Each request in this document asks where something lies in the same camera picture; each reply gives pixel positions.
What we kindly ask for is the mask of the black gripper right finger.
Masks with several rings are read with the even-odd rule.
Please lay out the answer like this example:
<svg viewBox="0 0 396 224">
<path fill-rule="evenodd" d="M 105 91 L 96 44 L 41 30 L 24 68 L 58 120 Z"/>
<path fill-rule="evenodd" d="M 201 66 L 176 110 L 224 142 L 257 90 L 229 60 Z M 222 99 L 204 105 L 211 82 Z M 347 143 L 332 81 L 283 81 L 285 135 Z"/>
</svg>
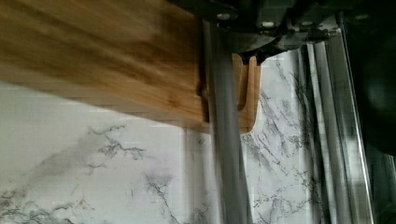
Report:
<svg viewBox="0 0 396 224">
<path fill-rule="evenodd" d="M 273 57 L 280 53 L 280 49 L 275 47 L 268 47 L 264 49 L 259 49 L 256 53 L 256 63 L 261 65 L 266 59 Z"/>
</svg>

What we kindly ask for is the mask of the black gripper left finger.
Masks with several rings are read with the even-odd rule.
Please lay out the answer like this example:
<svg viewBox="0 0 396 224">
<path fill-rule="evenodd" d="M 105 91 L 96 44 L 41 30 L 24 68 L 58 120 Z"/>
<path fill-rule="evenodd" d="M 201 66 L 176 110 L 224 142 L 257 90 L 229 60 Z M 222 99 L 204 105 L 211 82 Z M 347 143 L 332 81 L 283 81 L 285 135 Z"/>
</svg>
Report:
<svg viewBox="0 0 396 224">
<path fill-rule="evenodd" d="M 254 56 L 254 51 L 250 50 L 245 52 L 238 52 L 238 55 L 240 56 L 243 65 L 248 65 L 250 58 Z"/>
</svg>

